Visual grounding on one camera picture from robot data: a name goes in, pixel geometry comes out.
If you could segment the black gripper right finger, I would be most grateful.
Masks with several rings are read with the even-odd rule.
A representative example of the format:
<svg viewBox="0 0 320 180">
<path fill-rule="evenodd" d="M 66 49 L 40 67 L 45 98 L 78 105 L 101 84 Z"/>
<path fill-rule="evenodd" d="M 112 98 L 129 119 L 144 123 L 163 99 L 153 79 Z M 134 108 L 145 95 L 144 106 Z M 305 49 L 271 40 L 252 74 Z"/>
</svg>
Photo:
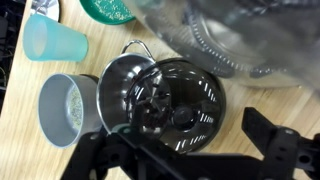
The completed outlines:
<svg viewBox="0 0 320 180">
<path fill-rule="evenodd" d="M 244 109 L 241 128 L 264 156 L 260 180 L 292 180 L 295 169 L 320 180 L 319 134 L 307 139 L 294 129 L 274 125 L 253 107 Z"/>
</svg>

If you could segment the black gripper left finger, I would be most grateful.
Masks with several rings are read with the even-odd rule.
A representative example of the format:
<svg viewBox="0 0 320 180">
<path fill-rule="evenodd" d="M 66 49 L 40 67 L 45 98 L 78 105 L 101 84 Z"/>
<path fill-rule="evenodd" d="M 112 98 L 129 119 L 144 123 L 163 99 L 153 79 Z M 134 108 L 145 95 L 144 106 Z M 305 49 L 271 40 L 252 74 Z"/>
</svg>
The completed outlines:
<svg viewBox="0 0 320 180">
<path fill-rule="evenodd" d="M 81 136 L 61 180 L 104 180 L 115 167 L 131 180 L 185 180 L 178 157 L 159 140 L 129 127 L 109 135 L 90 132 Z"/>
</svg>

